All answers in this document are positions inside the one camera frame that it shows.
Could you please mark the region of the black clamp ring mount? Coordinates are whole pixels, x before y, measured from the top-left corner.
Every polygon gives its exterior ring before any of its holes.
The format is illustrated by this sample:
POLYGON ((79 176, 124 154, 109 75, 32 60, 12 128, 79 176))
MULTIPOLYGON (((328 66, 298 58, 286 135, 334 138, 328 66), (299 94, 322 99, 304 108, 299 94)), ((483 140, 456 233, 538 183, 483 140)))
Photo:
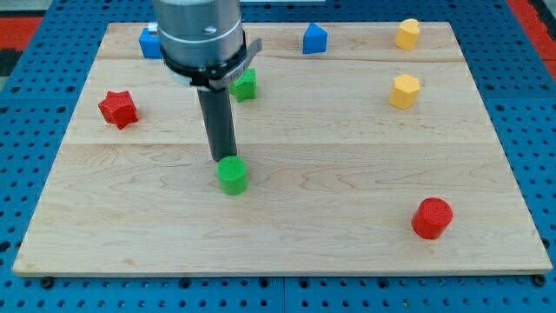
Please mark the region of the black clamp ring mount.
POLYGON ((162 59, 170 75, 180 84, 202 91, 222 90, 241 77, 254 57, 262 51, 262 40, 255 39, 247 44, 247 35, 242 32, 240 45, 225 54, 226 44, 217 39, 217 44, 208 41, 199 43, 169 40, 161 44, 162 59))

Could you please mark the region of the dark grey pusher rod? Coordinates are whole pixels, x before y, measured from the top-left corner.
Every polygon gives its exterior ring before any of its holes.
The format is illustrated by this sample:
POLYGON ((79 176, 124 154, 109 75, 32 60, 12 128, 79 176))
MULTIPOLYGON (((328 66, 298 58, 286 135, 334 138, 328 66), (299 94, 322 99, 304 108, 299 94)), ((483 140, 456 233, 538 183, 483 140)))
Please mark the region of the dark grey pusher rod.
POLYGON ((198 90, 203 122, 211 156, 219 162, 237 155, 234 122, 228 88, 217 91, 198 90))

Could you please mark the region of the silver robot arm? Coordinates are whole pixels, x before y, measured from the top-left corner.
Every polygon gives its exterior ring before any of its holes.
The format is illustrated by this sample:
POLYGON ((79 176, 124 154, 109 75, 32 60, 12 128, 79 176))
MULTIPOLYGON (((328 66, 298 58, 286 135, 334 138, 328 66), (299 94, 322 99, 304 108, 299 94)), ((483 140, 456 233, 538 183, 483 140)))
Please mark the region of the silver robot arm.
POLYGON ((153 0, 165 65, 193 87, 202 110, 211 156, 237 154, 229 86, 262 50, 248 41, 238 0, 153 0))

